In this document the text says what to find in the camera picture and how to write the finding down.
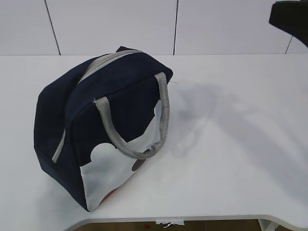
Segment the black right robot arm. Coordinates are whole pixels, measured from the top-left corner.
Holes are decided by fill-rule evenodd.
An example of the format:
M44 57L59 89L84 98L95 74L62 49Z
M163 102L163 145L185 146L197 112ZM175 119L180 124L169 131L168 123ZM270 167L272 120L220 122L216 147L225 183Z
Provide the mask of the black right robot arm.
M308 1L276 1L269 16L269 23L295 37L308 47Z

